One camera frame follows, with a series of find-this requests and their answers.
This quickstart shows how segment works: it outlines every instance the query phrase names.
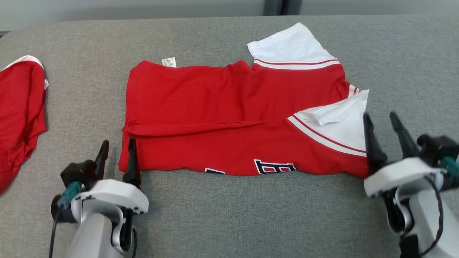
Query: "gray fabric surface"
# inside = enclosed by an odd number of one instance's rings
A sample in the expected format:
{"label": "gray fabric surface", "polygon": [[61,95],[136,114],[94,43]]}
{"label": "gray fabric surface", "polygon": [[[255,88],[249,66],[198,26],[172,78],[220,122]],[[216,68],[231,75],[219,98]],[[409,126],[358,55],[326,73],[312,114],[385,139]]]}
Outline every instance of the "gray fabric surface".
{"label": "gray fabric surface", "polygon": [[[43,258],[59,173],[111,144],[106,178],[121,179],[118,157],[129,71],[142,60],[176,57],[179,67],[249,64],[246,43],[297,22],[340,59],[349,81],[370,89],[368,111],[382,147],[400,158],[389,111],[413,136],[459,140],[459,20],[425,16],[245,17],[68,22],[0,39],[0,67],[23,55],[43,62],[50,86],[49,130],[0,196],[0,257]],[[398,257],[382,200],[346,174],[286,172],[233,177],[180,171],[143,173],[150,211],[134,219],[139,258]],[[459,192],[442,195],[459,217]],[[60,224],[55,256],[77,227]]]}

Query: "black cable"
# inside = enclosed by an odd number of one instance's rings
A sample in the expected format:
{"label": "black cable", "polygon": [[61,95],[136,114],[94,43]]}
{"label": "black cable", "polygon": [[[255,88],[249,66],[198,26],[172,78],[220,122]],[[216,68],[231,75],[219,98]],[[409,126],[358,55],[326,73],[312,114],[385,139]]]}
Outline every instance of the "black cable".
{"label": "black cable", "polygon": [[437,235],[435,237],[435,240],[433,241],[433,243],[431,244],[429,248],[427,248],[424,252],[420,254],[421,256],[427,254],[430,250],[432,250],[437,245],[438,241],[440,240],[440,237],[443,234],[443,204],[442,204],[442,199],[440,197],[440,191],[437,189],[432,179],[430,179],[428,176],[425,176],[424,178],[429,182],[429,184],[432,186],[432,188],[435,191],[435,196],[437,197],[438,211],[440,212],[440,216],[438,216],[438,230],[437,230]]}
{"label": "black cable", "polygon": [[59,220],[59,216],[61,215],[62,207],[59,207],[57,209],[56,215],[54,216],[54,224],[53,224],[53,230],[51,232],[51,242],[50,242],[50,254],[49,258],[53,257],[53,248],[54,248],[54,236],[56,235],[56,226],[57,226],[57,221]]}
{"label": "black cable", "polygon": [[137,231],[135,231],[135,229],[132,229],[132,232],[134,233],[134,250],[132,251],[132,258],[135,258],[135,255],[137,253]]}

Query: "red garment with white trim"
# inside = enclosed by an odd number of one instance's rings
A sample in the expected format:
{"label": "red garment with white trim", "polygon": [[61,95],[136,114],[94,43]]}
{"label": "red garment with white trim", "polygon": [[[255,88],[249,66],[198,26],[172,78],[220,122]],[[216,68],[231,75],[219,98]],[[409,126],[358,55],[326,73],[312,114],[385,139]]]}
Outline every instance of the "red garment with white trim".
{"label": "red garment with white trim", "polygon": [[248,48],[252,67],[134,67],[120,170],[135,136],[141,170],[366,177],[368,91],[345,80],[339,61],[301,23]]}
{"label": "red garment with white trim", "polygon": [[46,131],[47,86],[43,66],[33,56],[21,57],[0,71],[0,193],[32,155],[38,135]]}

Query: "teal connector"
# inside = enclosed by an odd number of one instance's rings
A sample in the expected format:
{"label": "teal connector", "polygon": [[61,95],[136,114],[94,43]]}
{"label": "teal connector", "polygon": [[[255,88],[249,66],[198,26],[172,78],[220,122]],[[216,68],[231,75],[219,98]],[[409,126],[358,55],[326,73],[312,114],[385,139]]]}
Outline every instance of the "teal connector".
{"label": "teal connector", "polygon": [[61,198],[57,201],[58,207],[63,207],[67,209],[72,203],[72,199],[75,198],[79,193],[81,193],[81,186],[78,182],[72,182],[67,189],[62,193]]}
{"label": "teal connector", "polygon": [[456,161],[453,158],[445,157],[442,160],[442,167],[446,168],[448,173],[451,173],[455,176],[459,176],[459,163],[456,163]]}

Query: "robotic arm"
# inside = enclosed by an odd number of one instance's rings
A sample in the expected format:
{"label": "robotic arm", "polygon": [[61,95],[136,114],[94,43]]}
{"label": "robotic arm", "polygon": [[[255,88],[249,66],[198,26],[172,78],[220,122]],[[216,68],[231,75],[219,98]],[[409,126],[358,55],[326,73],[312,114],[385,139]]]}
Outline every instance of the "robotic arm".
{"label": "robotic arm", "polygon": [[400,235],[401,258],[459,258],[459,224],[440,197],[440,191],[459,187],[459,145],[446,136],[422,135],[419,151],[396,113],[390,116],[403,158],[387,161],[365,114],[365,192],[384,200],[389,225]]}
{"label": "robotic arm", "polygon": [[56,222],[80,224],[67,258],[123,258],[131,250],[132,236],[135,257],[137,236],[132,218],[148,212],[149,204],[140,189],[135,140],[129,141],[128,170],[122,182],[103,179],[108,147],[108,141],[104,141],[95,161],[71,163],[61,173],[67,189],[52,202],[55,225]]}

